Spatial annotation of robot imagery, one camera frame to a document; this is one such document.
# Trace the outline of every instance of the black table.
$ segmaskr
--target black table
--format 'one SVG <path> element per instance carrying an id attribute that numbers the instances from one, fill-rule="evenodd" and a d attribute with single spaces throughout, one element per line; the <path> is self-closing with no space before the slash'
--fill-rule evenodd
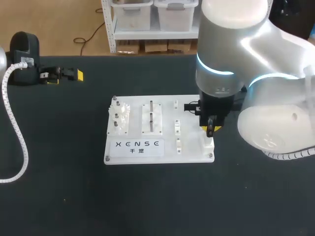
<path id="1" fill-rule="evenodd" d="M 196 94 L 194 56 L 43 58 L 85 81 L 8 93 L 29 149 L 0 185 L 0 235 L 311 236 L 315 158 L 276 161 L 249 146 L 231 114 L 212 164 L 105 166 L 113 95 Z M 0 104 L 0 177 L 22 151 Z"/>

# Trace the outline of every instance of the floor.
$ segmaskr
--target floor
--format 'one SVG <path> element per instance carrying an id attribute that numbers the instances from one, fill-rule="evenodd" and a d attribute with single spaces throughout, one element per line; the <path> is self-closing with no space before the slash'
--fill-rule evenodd
<path id="1" fill-rule="evenodd" d="M 42 56 L 80 55 L 80 44 L 103 22 L 100 0 L 3 0 L 0 7 L 0 45 L 9 50 L 11 37 L 18 31 L 35 34 Z M 109 55 L 105 26 L 86 44 L 83 55 Z"/>

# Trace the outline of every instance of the yellow tag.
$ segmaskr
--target yellow tag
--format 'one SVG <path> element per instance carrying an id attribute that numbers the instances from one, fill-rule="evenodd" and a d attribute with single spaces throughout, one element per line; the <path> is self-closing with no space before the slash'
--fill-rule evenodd
<path id="1" fill-rule="evenodd" d="M 215 132 L 218 131 L 218 130 L 221 129 L 221 128 L 222 128 L 222 126 L 216 126 L 216 127 L 215 127 Z"/>
<path id="2" fill-rule="evenodd" d="M 216 127 L 215 127 L 215 132 L 218 131 L 218 130 L 221 129 L 221 128 L 222 128 L 222 126 L 216 126 Z M 204 131 L 207 131 L 207 127 L 206 127 L 206 126 L 203 126 L 202 129 L 203 129 Z"/>
<path id="3" fill-rule="evenodd" d="M 78 81 L 83 81 L 83 72 L 78 70 Z"/>
<path id="4" fill-rule="evenodd" d="M 59 79 L 57 79 L 57 83 L 50 83 L 50 82 L 47 82 L 48 85 L 58 85 L 59 84 Z"/>

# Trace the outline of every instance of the metal pin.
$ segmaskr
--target metal pin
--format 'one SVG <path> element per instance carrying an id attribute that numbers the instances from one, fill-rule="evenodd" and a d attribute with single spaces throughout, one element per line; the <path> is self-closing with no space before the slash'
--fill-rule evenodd
<path id="1" fill-rule="evenodd" d="M 153 121 L 150 121 L 150 132 L 153 133 Z"/>

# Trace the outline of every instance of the plastic bin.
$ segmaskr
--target plastic bin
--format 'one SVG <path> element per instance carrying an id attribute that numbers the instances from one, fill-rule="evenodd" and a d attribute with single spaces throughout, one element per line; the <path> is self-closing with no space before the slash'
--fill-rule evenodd
<path id="1" fill-rule="evenodd" d="M 120 30 L 136 31 L 150 30 L 151 5 L 153 0 L 145 0 L 143 3 L 117 4 L 111 1 L 117 17 L 117 24 Z"/>
<path id="2" fill-rule="evenodd" d="M 190 31 L 198 0 L 154 0 L 161 31 Z"/>

